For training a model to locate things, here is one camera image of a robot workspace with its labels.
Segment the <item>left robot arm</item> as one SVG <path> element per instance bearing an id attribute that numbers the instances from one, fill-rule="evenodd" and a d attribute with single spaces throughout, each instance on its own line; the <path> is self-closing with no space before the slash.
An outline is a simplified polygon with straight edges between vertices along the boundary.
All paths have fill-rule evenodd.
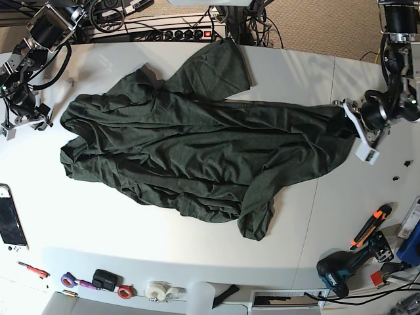
<path id="1" fill-rule="evenodd" d="M 374 150 L 401 119 L 419 122 L 419 2 L 378 1 L 381 71 L 387 90 L 367 90 L 361 101 L 336 100 L 364 146 Z"/>

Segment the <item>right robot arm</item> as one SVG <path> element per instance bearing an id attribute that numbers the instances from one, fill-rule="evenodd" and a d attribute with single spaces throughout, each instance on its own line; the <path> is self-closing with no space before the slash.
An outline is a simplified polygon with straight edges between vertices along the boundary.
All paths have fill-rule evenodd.
<path id="1" fill-rule="evenodd" d="M 52 109 L 36 100 L 39 91 L 55 84 L 64 73 L 72 49 L 70 37 L 87 17 L 87 6 L 73 4 L 57 7 L 46 2 L 29 21 L 29 36 L 15 46 L 9 59 L 1 66 L 1 100 L 5 103 L 5 120 L 1 134 L 12 138 L 17 128 L 30 125 L 35 130 L 51 127 Z M 53 79 L 41 85 L 30 81 L 40 74 L 50 62 L 49 53 L 67 48 L 63 65 Z"/>

